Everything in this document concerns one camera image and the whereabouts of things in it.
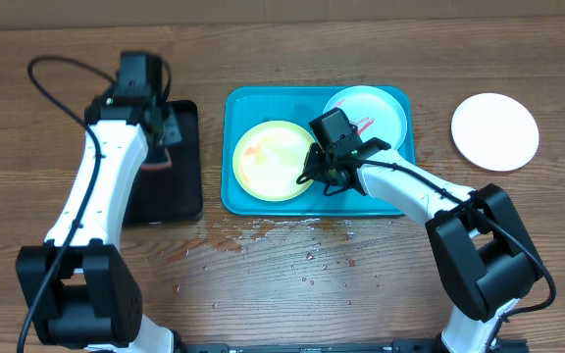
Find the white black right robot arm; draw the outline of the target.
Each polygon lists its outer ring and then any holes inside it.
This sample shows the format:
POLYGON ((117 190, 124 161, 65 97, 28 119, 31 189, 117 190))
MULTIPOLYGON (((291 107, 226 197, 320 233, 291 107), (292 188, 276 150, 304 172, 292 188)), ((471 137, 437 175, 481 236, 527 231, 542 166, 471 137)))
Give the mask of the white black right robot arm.
POLYGON ((393 205, 426 229, 442 286, 452 301, 430 352, 525 352, 499 338, 510 317, 552 304, 556 287, 509 195, 434 176, 377 138, 312 143, 298 182, 321 182, 327 196, 355 190, 393 205))

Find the yellow round plate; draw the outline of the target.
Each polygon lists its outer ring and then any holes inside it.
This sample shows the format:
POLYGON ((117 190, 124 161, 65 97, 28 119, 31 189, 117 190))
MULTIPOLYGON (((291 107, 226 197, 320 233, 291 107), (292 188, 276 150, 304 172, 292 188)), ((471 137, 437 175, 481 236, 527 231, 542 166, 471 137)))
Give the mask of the yellow round plate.
POLYGON ((312 180, 298 184, 314 137, 303 127, 269 121, 252 127, 236 143, 231 168, 239 186, 263 201, 282 202, 306 191, 312 180))

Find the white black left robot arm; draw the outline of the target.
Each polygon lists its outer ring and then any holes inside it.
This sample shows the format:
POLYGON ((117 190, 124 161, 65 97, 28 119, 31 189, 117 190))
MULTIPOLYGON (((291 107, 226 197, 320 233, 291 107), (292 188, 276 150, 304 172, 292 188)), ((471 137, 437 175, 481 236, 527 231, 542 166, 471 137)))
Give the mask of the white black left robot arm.
POLYGON ((142 292, 120 254, 135 177, 163 127, 158 98, 107 97, 87 108, 85 147, 68 200, 16 273, 27 304, 18 351, 34 331, 45 345, 91 352, 180 352, 177 333, 143 312, 142 292))

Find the white round plate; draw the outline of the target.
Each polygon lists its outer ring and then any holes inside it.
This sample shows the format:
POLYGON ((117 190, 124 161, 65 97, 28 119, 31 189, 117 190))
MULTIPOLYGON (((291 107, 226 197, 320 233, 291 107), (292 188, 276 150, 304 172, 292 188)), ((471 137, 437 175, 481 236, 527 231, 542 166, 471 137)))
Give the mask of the white round plate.
POLYGON ((459 152, 489 171, 518 170, 539 148, 539 128, 532 113, 499 93, 480 93, 464 100, 454 111, 450 129, 459 152))

